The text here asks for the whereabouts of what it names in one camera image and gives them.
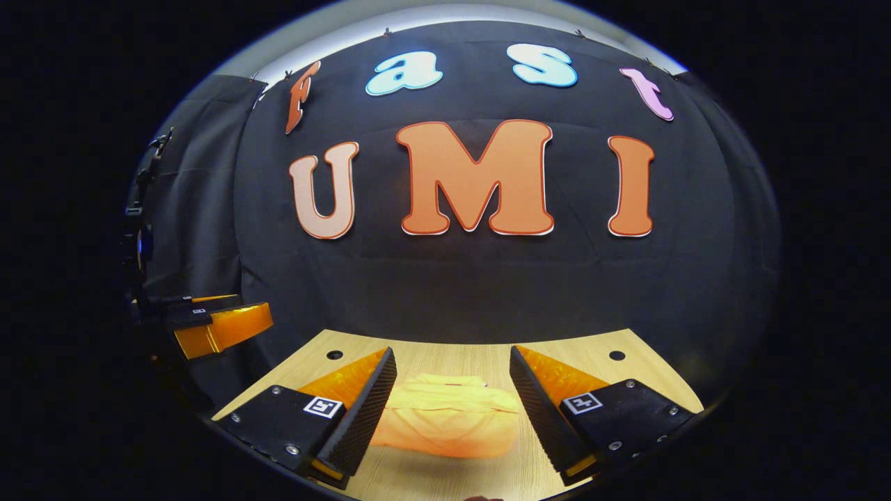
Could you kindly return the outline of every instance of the white wall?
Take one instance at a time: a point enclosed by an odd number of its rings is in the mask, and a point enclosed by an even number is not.
[[[686,69],[638,37],[575,6],[553,0],[347,0],[312,12],[264,37],[215,73],[249,77],[270,85],[285,70],[299,70],[351,45],[390,31],[451,21],[512,21],[584,35],[650,59],[678,74]]]

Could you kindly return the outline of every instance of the peach letter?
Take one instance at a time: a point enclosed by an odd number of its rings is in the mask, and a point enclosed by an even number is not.
[[[612,136],[607,143],[618,156],[618,206],[609,219],[609,232],[615,236],[646,236],[653,229],[648,214],[653,149],[633,137]]]
[[[499,187],[498,210],[489,227],[498,234],[548,234],[554,218],[544,200],[544,146],[551,128],[532,120],[498,126],[479,161],[474,161],[451,127],[422,122],[404,127],[396,140],[408,148],[412,209],[402,220],[408,234],[442,234],[449,218],[439,211],[442,190],[465,231],[479,220]]]
[[[294,82],[294,86],[290,88],[290,105],[288,106],[288,124],[284,126],[284,134],[290,134],[290,131],[294,130],[294,127],[300,123],[300,119],[303,118],[303,110],[300,109],[300,104],[305,103],[307,101],[307,97],[309,97],[309,86],[313,83],[313,80],[310,78],[314,74],[319,71],[319,68],[322,67],[321,61],[316,61],[312,66],[309,67],[306,73],[303,74],[300,78]]]
[[[315,238],[340,238],[353,225],[356,213],[353,205],[353,157],[358,152],[359,143],[355,142],[341,143],[325,152],[325,161],[331,164],[334,184],[334,212],[327,217],[315,209],[313,171],[318,159],[315,156],[303,157],[290,164],[288,172],[294,181],[297,219],[303,229]]]

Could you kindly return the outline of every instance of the orange cloth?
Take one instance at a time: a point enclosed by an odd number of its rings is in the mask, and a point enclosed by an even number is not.
[[[511,449],[518,427],[519,401],[507,391],[478,376],[421,374],[393,387],[371,445],[496,457]]]

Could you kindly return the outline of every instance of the black backdrop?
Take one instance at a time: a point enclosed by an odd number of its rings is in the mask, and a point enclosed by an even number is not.
[[[764,159],[784,231],[776,313],[740,384],[670,453],[596,497],[878,497],[887,400],[865,355],[880,346],[875,312],[888,310],[883,164],[856,146],[887,135],[871,77],[880,17],[848,3],[594,7],[722,97]],[[19,486],[38,497],[294,496],[159,388],[119,315],[114,242],[158,124],[220,62],[300,12],[275,2],[4,8],[18,87],[9,119],[21,124],[8,131],[9,158],[29,188],[4,186],[26,223],[9,263],[23,313],[12,330],[24,342],[9,357],[23,374],[11,405]]]
[[[531,86],[507,46],[559,48],[578,81]],[[434,86],[371,97],[374,67],[427,50],[444,73]],[[636,68],[674,113],[665,122],[620,68]],[[452,343],[566,339],[633,329],[706,407],[727,391],[764,329],[779,270],[779,217],[764,168],[744,133],[700,88],[612,47],[517,23],[465,21],[399,31],[322,58],[303,120],[290,135],[293,80],[263,90],[247,78],[202,82],[161,124],[180,136],[165,150],[146,213],[157,235],[146,288],[158,296],[238,292],[270,303],[275,325],[194,373],[217,409],[323,328],[380,338]],[[408,155],[396,132],[444,121],[473,158],[506,119],[546,124],[547,235],[410,236]],[[656,152],[650,168],[654,230],[610,234],[619,185],[611,136]],[[320,241],[300,227],[288,166],[356,141],[355,222]],[[140,168],[145,168],[146,153]],[[315,203],[334,207],[318,168]],[[484,220],[498,207],[495,193]],[[445,196],[439,207],[451,215]]]

